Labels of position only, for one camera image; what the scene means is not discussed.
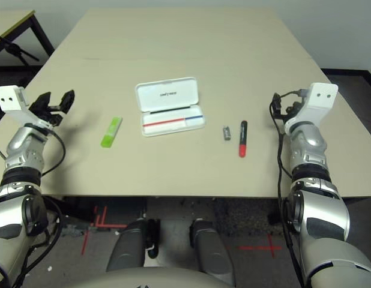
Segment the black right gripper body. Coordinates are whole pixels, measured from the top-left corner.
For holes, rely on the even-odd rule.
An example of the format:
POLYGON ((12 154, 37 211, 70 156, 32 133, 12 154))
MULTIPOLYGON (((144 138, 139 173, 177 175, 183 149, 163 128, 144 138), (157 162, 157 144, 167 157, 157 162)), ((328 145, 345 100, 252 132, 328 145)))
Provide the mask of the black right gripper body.
POLYGON ((296 117, 298 112, 302 109, 304 106, 304 101, 298 102, 294 101, 291 106, 288 106, 285 110, 285 114, 283 115, 283 120, 290 120, 293 117, 296 117))

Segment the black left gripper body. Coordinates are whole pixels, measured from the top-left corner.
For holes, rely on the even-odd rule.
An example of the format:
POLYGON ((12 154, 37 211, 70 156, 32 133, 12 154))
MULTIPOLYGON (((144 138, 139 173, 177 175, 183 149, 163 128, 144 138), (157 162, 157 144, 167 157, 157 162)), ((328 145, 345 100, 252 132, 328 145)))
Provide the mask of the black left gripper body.
POLYGON ((53 127, 57 127, 63 120, 61 106, 50 106, 46 101, 35 101, 29 108, 38 118, 48 122, 53 127))

